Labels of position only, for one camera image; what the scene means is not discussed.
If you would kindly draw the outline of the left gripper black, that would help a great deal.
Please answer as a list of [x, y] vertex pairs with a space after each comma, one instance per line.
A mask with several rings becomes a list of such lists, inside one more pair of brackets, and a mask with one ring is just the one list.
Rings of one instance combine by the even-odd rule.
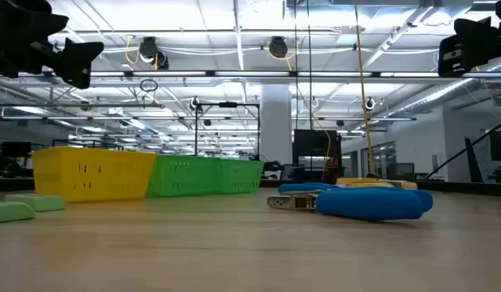
[[[41, 73], [43, 56], [32, 46], [47, 45], [48, 36], [62, 31], [68, 21], [65, 15], [52, 14], [46, 0], [0, 0], [0, 75], [16, 78], [20, 72]], [[102, 42], [65, 39], [55, 74], [71, 86], [89, 88], [92, 62], [103, 49]]]

